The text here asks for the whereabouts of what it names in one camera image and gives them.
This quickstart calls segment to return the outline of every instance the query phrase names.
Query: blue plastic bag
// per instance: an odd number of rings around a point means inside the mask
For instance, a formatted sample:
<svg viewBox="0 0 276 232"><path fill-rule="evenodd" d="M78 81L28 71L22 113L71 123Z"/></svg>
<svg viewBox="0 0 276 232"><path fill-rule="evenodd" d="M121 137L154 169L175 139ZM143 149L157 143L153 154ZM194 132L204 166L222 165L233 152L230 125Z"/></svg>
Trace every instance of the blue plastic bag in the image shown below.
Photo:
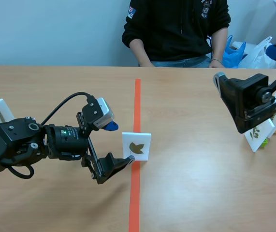
<svg viewBox="0 0 276 232"><path fill-rule="evenodd" d="M239 50L233 50L230 48L231 40L232 35L230 35L227 39L227 45L223 56L223 65L225 68L237 69L239 68L239 63L243 58L246 42L242 44Z"/></svg>

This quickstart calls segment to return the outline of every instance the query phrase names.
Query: black cable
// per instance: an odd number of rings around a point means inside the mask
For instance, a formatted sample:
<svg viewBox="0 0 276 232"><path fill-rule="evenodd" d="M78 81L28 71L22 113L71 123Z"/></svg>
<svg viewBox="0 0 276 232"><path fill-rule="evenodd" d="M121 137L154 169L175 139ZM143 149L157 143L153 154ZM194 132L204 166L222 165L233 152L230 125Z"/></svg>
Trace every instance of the black cable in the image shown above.
<svg viewBox="0 0 276 232"><path fill-rule="evenodd" d="M32 178L33 175L35 174L35 170L34 170L33 167L31 167L30 165L26 165L25 167L28 168L28 170L29 170L29 172L30 172L29 175L24 175L24 174L19 173L19 172L18 172L17 170L15 170L12 166L8 167L8 170L9 170L12 174L14 174L14 175L16 175L17 177L20 177L20 178L22 178L22 179L30 179L30 178Z"/></svg>
<svg viewBox="0 0 276 232"><path fill-rule="evenodd" d="M84 93L84 92L77 92L77 93L74 93L72 95L70 95L69 97L67 97L65 100L62 101L61 104L59 104L50 114L48 117L46 117L45 120L43 120L43 122L41 123L41 126L43 126L56 112L57 110L59 110L67 101L69 101L70 99L76 97L76 96L79 96L79 95L84 95L86 96L87 98L91 97L90 94L88 93Z"/></svg>

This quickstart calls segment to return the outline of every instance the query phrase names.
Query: screw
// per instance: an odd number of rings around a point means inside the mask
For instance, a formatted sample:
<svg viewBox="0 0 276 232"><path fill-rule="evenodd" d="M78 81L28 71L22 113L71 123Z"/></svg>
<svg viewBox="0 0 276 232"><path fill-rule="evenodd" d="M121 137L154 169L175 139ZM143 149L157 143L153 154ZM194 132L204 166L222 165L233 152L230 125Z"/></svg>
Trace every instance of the screw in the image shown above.
<svg viewBox="0 0 276 232"><path fill-rule="evenodd" d="M263 103L267 103L268 101L270 101L270 97L271 97L271 93L270 92L266 92L263 94L263 96L261 97L261 101Z"/></svg>
<svg viewBox="0 0 276 232"><path fill-rule="evenodd" d="M36 143L31 143L30 146L31 146L33 149L37 149L37 148L38 148L38 144L36 144Z"/></svg>

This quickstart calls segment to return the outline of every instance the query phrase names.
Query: white plastic bag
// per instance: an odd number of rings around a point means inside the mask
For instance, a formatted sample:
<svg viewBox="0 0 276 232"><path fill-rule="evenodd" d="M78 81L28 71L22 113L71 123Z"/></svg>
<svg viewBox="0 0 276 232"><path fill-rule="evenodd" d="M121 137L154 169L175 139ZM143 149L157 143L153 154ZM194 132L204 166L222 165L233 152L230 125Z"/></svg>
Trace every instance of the white plastic bag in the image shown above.
<svg viewBox="0 0 276 232"><path fill-rule="evenodd" d="M265 50L272 45L268 37L258 44L239 64L240 69L276 69L276 61L269 58Z"/></svg>

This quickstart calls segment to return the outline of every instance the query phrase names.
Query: leaf image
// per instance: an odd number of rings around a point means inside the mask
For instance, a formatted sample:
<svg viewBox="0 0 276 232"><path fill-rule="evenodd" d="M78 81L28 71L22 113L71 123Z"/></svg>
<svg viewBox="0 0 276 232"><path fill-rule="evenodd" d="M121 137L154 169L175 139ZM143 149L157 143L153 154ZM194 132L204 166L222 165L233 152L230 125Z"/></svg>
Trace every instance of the leaf image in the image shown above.
<svg viewBox="0 0 276 232"><path fill-rule="evenodd" d="M252 140L255 138L255 139L258 139L259 138L259 133L260 132L260 130L258 130L257 129L257 127L254 127L253 128L253 131L252 132L250 132L250 136L251 136L251 138L252 138Z"/></svg>
<svg viewBox="0 0 276 232"><path fill-rule="evenodd" d="M1 120L2 123L6 122L6 120L4 119L4 117L3 117L3 115L2 115L1 112L0 112L0 120Z"/></svg>
<svg viewBox="0 0 276 232"><path fill-rule="evenodd" d="M130 151L132 151L134 154L143 154L143 151L141 149L144 147L144 144L136 145L134 143L131 143L129 145Z"/></svg>

